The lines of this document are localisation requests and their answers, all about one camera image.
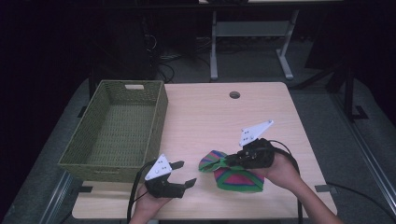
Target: wicker basket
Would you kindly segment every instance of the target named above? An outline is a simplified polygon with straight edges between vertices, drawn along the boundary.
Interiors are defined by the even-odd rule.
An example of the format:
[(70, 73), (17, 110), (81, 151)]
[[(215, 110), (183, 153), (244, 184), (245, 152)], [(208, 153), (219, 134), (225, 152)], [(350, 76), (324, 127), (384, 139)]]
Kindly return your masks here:
[(133, 182), (158, 157), (167, 105), (161, 81), (102, 81), (59, 165), (82, 180)]

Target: cloth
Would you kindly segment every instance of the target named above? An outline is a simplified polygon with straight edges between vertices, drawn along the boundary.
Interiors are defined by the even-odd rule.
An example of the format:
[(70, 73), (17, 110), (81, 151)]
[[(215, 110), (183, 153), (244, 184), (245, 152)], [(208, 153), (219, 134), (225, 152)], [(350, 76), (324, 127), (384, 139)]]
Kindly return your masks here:
[(212, 150), (203, 157), (198, 170), (204, 173), (213, 172), (218, 188), (239, 192), (262, 191), (264, 178), (245, 170), (242, 166), (229, 167), (225, 163), (224, 152)]

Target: metal stand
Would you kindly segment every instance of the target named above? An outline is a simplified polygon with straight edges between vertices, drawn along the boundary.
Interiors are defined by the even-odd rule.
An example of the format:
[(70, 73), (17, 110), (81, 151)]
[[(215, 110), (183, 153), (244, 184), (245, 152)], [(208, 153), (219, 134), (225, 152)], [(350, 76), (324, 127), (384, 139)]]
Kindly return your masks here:
[(276, 50), (276, 55), (286, 79), (293, 79), (293, 74), (285, 56), (298, 13), (299, 10), (294, 10), (289, 21), (217, 21), (217, 14), (214, 11), (212, 21), (212, 50), (210, 52), (210, 78), (212, 80), (219, 78), (216, 58), (217, 36), (284, 36), (285, 42), (281, 49)]

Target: wooden table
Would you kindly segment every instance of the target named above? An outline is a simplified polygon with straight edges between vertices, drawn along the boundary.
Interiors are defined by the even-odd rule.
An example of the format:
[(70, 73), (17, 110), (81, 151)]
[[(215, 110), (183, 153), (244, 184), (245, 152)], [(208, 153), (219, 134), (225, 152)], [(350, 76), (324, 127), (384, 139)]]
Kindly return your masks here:
[[(301, 175), (315, 190), (325, 185), (318, 162), (305, 134), (285, 84), (208, 83), (165, 85), (169, 105), (160, 153), (170, 162), (184, 161), (170, 182), (184, 183), (197, 178), (182, 199), (174, 199), (157, 219), (270, 219), (297, 217), (297, 199), (270, 181), (260, 193), (218, 189), (212, 173), (200, 173), (198, 163), (210, 150), (227, 154), (240, 150), (242, 128), (272, 119), (275, 123), (261, 137), (284, 143), (300, 165)], [(238, 91), (240, 98), (230, 97)], [(85, 181), (92, 192), (78, 195), (75, 218), (126, 218), (132, 184)], [(330, 192), (319, 198), (336, 213)]]

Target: person's right hand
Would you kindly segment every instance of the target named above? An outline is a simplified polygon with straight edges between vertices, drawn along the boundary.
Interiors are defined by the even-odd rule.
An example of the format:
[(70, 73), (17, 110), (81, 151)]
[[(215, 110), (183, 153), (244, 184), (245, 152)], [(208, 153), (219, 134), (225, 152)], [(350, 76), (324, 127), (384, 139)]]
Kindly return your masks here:
[(264, 176), (275, 185), (293, 191), (303, 181), (288, 158), (275, 153), (274, 162), (269, 168), (250, 169), (250, 172)]

